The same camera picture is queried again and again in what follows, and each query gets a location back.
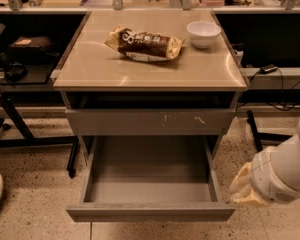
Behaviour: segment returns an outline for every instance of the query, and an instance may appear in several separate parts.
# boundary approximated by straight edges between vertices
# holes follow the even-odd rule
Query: food package
[[[182,41],[159,33],[136,33],[119,26],[109,33],[105,44],[133,60],[157,62],[177,58]]]

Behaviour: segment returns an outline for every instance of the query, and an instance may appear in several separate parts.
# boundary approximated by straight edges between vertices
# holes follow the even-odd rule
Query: white bowl
[[[208,21],[195,21],[187,26],[191,44],[199,49],[212,45],[221,33],[221,28]]]

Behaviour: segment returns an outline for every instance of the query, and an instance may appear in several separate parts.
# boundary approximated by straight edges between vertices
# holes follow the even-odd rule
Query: beige countertop
[[[202,90],[241,91],[246,83],[219,36],[206,49],[194,48],[186,26],[197,20],[214,21],[210,10],[100,9],[91,12],[54,84],[57,90]],[[104,44],[118,25],[159,32],[183,39],[178,58],[160,63],[130,60]]]

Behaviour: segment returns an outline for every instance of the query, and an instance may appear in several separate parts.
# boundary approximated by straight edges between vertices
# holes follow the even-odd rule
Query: closed drawer
[[[94,137],[77,222],[224,221],[205,137]]]
[[[223,135],[233,109],[68,109],[76,135]]]

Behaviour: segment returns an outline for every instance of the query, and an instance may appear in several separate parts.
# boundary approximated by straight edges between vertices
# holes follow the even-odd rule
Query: gray cabinet
[[[54,84],[88,160],[82,197],[67,208],[75,221],[221,221],[233,213],[212,159],[247,86],[222,36],[205,50],[191,46],[186,26],[196,20],[214,19],[209,10],[91,13]],[[163,63],[118,56],[103,45],[118,24],[183,38],[182,53]]]

